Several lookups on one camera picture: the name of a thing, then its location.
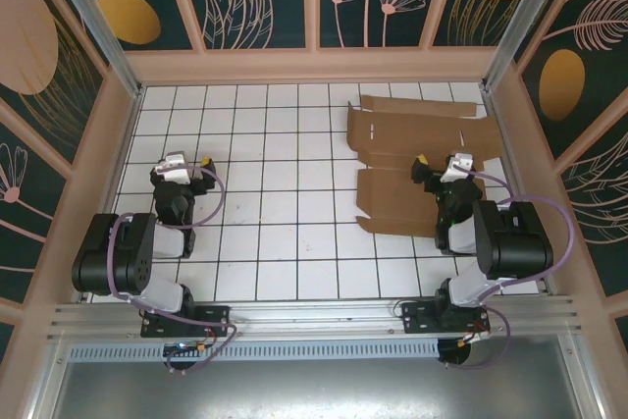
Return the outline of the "brown cardboard box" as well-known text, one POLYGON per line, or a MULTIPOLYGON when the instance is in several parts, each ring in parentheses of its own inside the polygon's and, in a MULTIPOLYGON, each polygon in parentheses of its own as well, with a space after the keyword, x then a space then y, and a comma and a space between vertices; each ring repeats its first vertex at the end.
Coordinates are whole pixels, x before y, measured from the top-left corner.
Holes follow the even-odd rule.
POLYGON ((347 106, 346 141, 366 167, 357 174, 358 225, 371 234, 432 237, 436 197, 411 179, 415 158, 423 155, 434 170, 445 158, 470 154, 478 170, 502 155, 497 120, 478 118, 473 102, 360 97, 347 106))

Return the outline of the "small circuit board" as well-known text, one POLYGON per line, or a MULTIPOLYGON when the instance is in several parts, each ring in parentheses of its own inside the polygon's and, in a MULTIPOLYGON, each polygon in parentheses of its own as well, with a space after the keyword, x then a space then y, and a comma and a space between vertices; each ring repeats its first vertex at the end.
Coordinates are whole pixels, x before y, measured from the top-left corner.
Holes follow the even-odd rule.
POLYGON ((188 342, 166 343, 163 347, 163 357, 198 357, 208 347, 205 341, 193 340, 188 342))

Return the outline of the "grey metal sheet panel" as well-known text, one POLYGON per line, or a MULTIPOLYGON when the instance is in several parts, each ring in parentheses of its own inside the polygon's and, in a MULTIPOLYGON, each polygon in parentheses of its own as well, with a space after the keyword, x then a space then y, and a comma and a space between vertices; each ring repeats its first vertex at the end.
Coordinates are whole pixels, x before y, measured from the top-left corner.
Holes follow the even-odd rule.
POLYGON ((27 419, 612 419, 573 336, 493 339, 480 370, 418 355, 227 359, 176 375, 136 344, 54 343, 27 419))

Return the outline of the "aluminium side rail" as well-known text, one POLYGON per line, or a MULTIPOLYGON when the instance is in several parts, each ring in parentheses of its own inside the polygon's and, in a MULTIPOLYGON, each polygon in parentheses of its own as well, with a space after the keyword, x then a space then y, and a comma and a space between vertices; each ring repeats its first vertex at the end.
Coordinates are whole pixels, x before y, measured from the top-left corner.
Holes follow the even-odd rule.
POLYGON ((486 94, 504 146, 504 171, 517 195, 541 196, 563 205, 551 156, 530 98, 518 78, 486 94))
POLYGON ((78 222, 73 230, 75 256, 93 216, 114 209, 140 102, 140 96, 111 82, 103 84, 97 95, 73 164, 79 196, 78 222))

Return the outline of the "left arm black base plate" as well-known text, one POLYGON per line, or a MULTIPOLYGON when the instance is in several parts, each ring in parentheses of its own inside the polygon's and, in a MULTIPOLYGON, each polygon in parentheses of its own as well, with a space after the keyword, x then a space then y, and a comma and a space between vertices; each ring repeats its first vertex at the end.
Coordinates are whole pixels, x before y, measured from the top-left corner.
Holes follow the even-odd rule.
POLYGON ((192 321, 181 322, 159 314, 144 313, 140 336, 144 339, 206 338, 211 331, 217 338, 227 335, 230 317, 229 306, 195 306, 174 316, 192 321))

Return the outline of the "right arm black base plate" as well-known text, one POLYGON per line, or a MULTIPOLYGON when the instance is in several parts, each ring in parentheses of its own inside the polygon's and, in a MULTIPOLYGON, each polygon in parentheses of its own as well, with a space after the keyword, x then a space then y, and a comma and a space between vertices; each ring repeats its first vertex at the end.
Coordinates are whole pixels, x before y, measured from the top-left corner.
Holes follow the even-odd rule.
POLYGON ((441 309, 433 301, 403 302, 400 307, 406 334, 460 334, 491 329, 487 311, 479 307, 450 305, 441 309))

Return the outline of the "aluminium corner post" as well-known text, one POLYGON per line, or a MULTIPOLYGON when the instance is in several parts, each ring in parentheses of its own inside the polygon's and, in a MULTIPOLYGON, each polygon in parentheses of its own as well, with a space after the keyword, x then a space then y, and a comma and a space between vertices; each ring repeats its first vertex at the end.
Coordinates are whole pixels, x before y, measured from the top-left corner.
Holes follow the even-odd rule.
POLYGON ((72 2, 82 14, 86 26, 92 32, 121 83, 130 96, 136 98, 140 92, 139 82, 131 69, 120 42, 109 28, 96 1, 72 0, 72 2))
POLYGON ((521 0, 501 38, 482 79, 482 89, 490 94, 499 85, 515 53, 547 0, 521 0))

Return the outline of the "long aluminium mounting rail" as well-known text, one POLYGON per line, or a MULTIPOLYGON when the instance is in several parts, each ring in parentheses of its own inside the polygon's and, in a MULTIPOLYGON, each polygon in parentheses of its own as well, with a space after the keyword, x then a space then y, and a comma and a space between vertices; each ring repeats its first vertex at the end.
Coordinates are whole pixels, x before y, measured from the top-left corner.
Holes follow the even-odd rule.
MULTIPOLYGON (((515 336, 577 334, 582 322, 568 296, 498 295, 487 307, 503 314, 515 336)), ((233 302, 238 340, 399 338, 400 306, 392 299, 233 302)), ((51 340, 140 340, 138 310, 124 303, 62 304, 53 313, 51 340)))

